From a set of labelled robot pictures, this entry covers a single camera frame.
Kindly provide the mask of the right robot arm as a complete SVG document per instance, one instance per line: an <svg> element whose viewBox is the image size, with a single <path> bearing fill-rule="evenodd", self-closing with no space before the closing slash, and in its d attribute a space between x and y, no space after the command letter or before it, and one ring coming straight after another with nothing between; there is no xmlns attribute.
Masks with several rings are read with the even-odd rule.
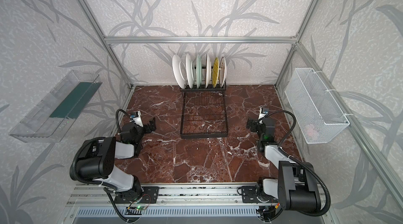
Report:
<svg viewBox="0 0 403 224"><path fill-rule="evenodd" d="M285 210L297 211L310 217L325 215L331 207L331 196L323 180L309 162L302 162L288 154L283 142L291 135L297 119L293 113L292 126L279 142L275 141L275 111L261 107L258 119L248 119L246 127L258 135L257 150L278 169L277 178L261 177L255 191L243 191L248 201L270 203L269 210L258 209L263 219L274 220Z"/></svg>

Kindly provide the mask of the black wire dish rack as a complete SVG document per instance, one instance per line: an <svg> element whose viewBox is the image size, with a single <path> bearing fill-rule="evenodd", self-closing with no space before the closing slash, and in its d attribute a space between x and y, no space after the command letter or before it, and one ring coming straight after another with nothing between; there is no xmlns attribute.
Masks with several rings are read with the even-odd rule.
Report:
<svg viewBox="0 0 403 224"><path fill-rule="evenodd" d="M226 107L226 83L221 85L219 81L213 85L213 73L211 68L207 77L204 76L200 87L191 89L186 86L180 89L182 93L182 114L180 124L180 136L182 139L210 139L225 138L229 133L227 107Z"/></svg>

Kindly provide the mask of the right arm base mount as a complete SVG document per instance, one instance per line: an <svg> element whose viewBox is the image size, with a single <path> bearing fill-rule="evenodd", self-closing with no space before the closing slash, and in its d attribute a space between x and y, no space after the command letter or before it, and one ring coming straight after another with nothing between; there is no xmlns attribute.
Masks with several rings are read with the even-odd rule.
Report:
<svg viewBox="0 0 403 224"><path fill-rule="evenodd" d="M257 186L241 186L237 188L237 193L242 197L242 202L244 204L259 204L259 203L267 203L268 200L261 199L258 196Z"/></svg>

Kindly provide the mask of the large white orange sunburst plate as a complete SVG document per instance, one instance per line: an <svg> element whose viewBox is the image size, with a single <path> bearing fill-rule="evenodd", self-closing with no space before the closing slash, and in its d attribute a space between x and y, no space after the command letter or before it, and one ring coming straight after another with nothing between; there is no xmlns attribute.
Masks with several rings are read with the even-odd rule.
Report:
<svg viewBox="0 0 403 224"><path fill-rule="evenodd" d="M206 54L206 66L205 66L205 88L209 87L209 82L211 80L212 64L208 54Z"/></svg>

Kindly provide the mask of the mint green flower plate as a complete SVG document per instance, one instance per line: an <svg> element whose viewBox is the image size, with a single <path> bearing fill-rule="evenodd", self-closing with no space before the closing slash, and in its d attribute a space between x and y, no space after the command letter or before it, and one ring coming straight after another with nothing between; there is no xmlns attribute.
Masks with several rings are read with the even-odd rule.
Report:
<svg viewBox="0 0 403 224"><path fill-rule="evenodd" d="M202 83L202 59L200 56L196 57L196 85L197 89L201 87Z"/></svg>

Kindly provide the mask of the yellow green woven plate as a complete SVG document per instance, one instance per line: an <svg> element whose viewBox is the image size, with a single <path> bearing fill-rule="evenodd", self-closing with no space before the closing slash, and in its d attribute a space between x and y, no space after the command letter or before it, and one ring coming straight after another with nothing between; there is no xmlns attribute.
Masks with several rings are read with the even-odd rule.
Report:
<svg viewBox="0 0 403 224"><path fill-rule="evenodd" d="M213 73L212 73L212 85L215 88L218 84L219 79L219 59L218 57L215 58L213 64Z"/></svg>

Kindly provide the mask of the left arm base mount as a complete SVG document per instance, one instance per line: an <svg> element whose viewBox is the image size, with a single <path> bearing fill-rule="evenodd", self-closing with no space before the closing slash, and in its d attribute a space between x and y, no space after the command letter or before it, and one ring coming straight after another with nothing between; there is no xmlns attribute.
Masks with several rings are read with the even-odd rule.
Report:
<svg viewBox="0 0 403 224"><path fill-rule="evenodd" d="M128 203L140 203L140 204L156 204L158 193L158 186L145 186L142 187L142 191L135 192L133 189L123 192L118 192L114 199L115 204L128 204Z"/></svg>

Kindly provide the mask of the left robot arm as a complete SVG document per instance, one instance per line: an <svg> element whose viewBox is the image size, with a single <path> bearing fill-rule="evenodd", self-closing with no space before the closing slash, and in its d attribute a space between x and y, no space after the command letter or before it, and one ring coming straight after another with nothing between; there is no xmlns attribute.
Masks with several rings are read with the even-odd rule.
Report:
<svg viewBox="0 0 403 224"><path fill-rule="evenodd" d="M130 115L118 109L115 123L120 140L115 136L86 140L73 158L70 178L84 184L102 186L108 194L137 198L143 195L139 179L119 169L114 162L139 156L143 149L142 138L156 130L156 119L152 118L148 124L144 124L140 111Z"/></svg>

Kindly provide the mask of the white plate green lettered rim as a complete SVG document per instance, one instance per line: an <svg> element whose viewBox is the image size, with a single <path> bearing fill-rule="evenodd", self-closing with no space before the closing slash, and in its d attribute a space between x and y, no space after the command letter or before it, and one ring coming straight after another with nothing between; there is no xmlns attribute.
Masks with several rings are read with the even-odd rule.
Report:
<svg viewBox="0 0 403 224"><path fill-rule="evenodd" d="M188 86L190 89L193 89L195 78L194 78L194 64L190 54L186 55L186 74Z"/></svg>

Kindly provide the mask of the small white orange sunburst plate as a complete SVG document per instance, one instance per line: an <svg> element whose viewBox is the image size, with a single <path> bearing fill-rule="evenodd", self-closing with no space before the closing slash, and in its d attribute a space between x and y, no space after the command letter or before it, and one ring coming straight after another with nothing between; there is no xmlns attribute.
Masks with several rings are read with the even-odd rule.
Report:
<svg viewBox="0 0 403 224"><path fill-rule="evenodd" d="M220 88L222 88L224 86L226 76L227 76L226 58L225 58L225 56L222 56L221 60L220 60L220 71L219 71Z"/></svg>

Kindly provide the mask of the white plate grey flower outline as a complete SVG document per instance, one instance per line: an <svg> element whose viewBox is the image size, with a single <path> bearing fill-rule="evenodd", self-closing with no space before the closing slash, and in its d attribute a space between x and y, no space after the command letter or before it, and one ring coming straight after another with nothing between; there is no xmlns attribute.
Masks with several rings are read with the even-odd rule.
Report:
<svg viewBox="0 0 403 224"><path fill-rule="evenodd" d="M178 55L174 54L172 57L172 68L175 80L181 89L186 88L186 79L182 72L183 67L184 65L181 61L181 58Z"/></svg>

